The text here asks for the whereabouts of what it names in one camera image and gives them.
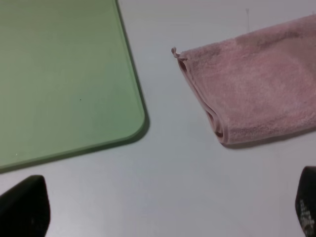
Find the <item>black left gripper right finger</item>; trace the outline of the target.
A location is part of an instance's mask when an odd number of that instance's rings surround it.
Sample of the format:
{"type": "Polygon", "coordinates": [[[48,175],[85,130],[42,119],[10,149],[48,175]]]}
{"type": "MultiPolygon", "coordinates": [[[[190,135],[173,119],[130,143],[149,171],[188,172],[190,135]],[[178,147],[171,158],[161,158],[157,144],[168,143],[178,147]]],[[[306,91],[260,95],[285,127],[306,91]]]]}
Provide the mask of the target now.
{"type": "Polygon", "coordinates": [[[295,210],[306,237],[316,236],[316,167],[306,166],[300,176],[295,210]]]}

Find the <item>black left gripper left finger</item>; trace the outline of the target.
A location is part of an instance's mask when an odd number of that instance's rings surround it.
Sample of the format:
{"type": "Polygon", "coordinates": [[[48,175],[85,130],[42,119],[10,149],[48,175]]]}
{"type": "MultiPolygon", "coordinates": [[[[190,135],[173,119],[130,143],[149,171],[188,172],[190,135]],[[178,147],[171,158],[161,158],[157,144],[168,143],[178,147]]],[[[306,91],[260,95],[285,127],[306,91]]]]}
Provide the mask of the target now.
{"type": "Polygon", "coordinates": [[[32,175],[0,196],[2,237],[44,237],[50,224],[45,178],[32,175]]]}

